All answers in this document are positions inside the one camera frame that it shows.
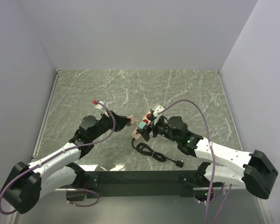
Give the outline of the teal plug adapter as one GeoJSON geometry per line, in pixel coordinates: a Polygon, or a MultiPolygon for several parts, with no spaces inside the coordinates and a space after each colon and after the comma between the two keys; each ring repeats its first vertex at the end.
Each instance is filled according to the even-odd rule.
{"type": "Polygon", "coordinates": [[[145,125],[147,125],[147,123],[145,121],[141,121],[138,128],[143,129],[145,125]]]}

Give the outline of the beige power strip red sockets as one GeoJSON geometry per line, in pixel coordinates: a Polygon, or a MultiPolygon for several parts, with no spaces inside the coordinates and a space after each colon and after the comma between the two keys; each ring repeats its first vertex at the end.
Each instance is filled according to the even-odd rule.
{"type": "Polygon", "coordinates": [[[154,111],[157,109],[157,107],[160,106],[160,104],[155,104],[143,117],[143,119],[140,120],[140,123],[137,125],[136,129],[132,133],[132,137],[136,140],[140,139],[142,136],[140,135],[138,129],[143,129],[145,126],[148,126],[151,124],[150,118],[153,117],[154,111]]]}

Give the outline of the dusty pink plug adapter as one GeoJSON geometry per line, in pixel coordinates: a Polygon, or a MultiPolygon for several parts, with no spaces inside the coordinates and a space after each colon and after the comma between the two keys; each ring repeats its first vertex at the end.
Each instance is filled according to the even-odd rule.
{"type": "Polygon", "coordinates": [[[129,122],[127,123],[127,126],[132,126],[136,122],[136,118],[133,115],[128,116],[129,122]]]}

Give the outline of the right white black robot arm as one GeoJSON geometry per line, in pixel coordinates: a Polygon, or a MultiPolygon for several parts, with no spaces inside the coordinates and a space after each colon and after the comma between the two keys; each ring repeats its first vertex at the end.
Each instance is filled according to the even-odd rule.
{"type": "Polygon", "coordinates": [[[248,192],[261,199],[268,199],[278,171],[268,157],[259,150],[245,152],[231,149],[188,130],[180,116],[166,120],[161,116],[158,121],[144,119],[136,129],[145,141],[158,135],[173,141],[185,155],[206,159],[215,163],[202,165],[202,171],[196,174],[196,182],[206,186],[210,182],[222,182],[235,186],[244,186],[248,192]]]}

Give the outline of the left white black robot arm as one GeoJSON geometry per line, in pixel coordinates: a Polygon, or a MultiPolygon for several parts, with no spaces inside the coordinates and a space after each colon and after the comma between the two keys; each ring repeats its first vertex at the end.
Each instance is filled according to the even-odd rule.
{"type": "Polygon", "coordinates": [[[135,123],[134,116],[119,116],[113,111],[102,113],[100,119],[88,115],[82,119],[74,136],[59,150],[37,161],[19,162],[12,168],[1,191],[1,207],[5,199],[14,210],[24,214],[31,210],[43,196],[64,186],[88,192],[93,180],[76,164],[96,144],[95,140],[107,131],[118,132],[135,123]]]}

